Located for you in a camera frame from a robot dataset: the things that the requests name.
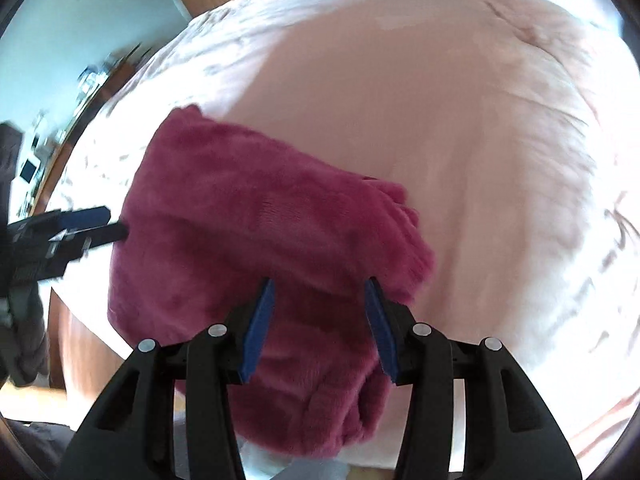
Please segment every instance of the folded towel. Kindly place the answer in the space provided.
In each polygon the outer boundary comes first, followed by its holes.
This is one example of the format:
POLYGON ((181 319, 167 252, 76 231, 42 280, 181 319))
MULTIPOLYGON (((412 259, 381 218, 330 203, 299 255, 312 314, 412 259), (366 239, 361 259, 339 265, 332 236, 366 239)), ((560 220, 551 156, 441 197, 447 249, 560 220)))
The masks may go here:
POLYGON ((132 346, 185 341, 274 279, 257 371, 229 390, 236 431, 280 453, 329 457, 370 438, 389 382, 364 281, 409 303, 433 267, 404 189, 338 170, 243 126, 172 111, 124 202, 109 320, 132 346))

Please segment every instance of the screw head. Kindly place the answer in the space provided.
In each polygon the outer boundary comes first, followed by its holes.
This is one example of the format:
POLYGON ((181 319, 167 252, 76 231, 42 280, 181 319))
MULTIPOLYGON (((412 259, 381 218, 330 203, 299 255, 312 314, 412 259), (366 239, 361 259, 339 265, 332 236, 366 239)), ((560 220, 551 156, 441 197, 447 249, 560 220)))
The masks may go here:
POLYGON ((502 341, 495 337, 488 337, 484 340, 484 346, 486 346, 489 350, 493 350, 494 352, 496 352, 500 348, 502 348, 502 341))
POLYGON ((56 253, 58 252, 58 247, 60 246, 60 241, 59 240, 54 240, 53 242, 51 242, 49 244, 49 248, 47 249, 47 254, 45 254, 45 258, 48 260, 50 258, 53 258, 56 253))
POLYGON ((138 350, 144 352, 151 352, 156 347, 156 342, 153 339, 143 339, 138 343, 138 350))
POLYGON ((427 336, 431 333, 431 327, 426 323, 416 323, 413 330, 415 335, 427 336))
POLYGON ((211 325, 207 332, 211 337, 222 337, 226 334, 226 326, 224 326, 222 323, 211 325))
POLYGON ((84 243, 82 244, 82 257, 86 258, 89 255, 89 248, 91 247, 91 237, 88 236, 84 239, 84 243))

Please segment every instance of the blue gripper pad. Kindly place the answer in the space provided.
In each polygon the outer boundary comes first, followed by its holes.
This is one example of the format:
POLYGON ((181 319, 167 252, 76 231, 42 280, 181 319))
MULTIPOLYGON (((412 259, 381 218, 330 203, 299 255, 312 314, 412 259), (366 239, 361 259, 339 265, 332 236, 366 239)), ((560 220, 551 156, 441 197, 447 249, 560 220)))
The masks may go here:
POLYGON ((398 380, 399 373, 398 349, 382 307, 383 301, 385 299, 380 297, 371 279, 367 280, 364 285, 364 310, 367 314, 371 333, 376 340, 382 370, 395 383, 398 380))
POLYGON ((260 360, 275 300, 276 293, 273 280, 267 280, 260 298, 257 300, 254 316, 249 322, 249 328, 246 330, 244 341, 242 342, 242 364, 238 369, 238 374, 243 383, 249 381, 260 360))
POLYGON ((111 220, 111 211, 105 206, 65 211, 58 218, 58 228, 62 229, 91 229, 107 225, 111 220))

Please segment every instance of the light blue wall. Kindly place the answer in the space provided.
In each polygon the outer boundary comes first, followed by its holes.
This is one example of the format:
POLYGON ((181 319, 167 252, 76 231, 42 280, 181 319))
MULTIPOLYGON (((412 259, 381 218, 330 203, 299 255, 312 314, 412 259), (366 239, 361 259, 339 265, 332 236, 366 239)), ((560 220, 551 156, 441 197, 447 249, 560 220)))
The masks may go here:
POLYGON ((175 0, 25 0, 0 38, 0 121, 28 132, 43 108, 49 124, 66 125, 87 65, 138 42, 165 44, 187 22, 175 0))

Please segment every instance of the white bedsheet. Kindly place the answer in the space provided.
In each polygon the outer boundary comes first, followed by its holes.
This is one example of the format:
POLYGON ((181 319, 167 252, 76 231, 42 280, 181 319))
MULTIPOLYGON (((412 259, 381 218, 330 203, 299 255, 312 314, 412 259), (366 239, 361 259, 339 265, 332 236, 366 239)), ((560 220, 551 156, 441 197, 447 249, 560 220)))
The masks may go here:
MULTIPOLYGON (((619 249, 608 213, 638 218, 640 78, 612 32, 543 0, 236 0, 112 100, 49 207, 117 217, 156 127, 193 102, 403 184, 438 261, 415 316, 450 338, 503 339, 567 437, 640 386, 638 250, 630 235, 619 249)), ((106 322, 109 257, 92 251, 54 288, 127 356, 106 322)), ((378 436, 341 458, 392 466, 408 397, 396 388, 378 436)))

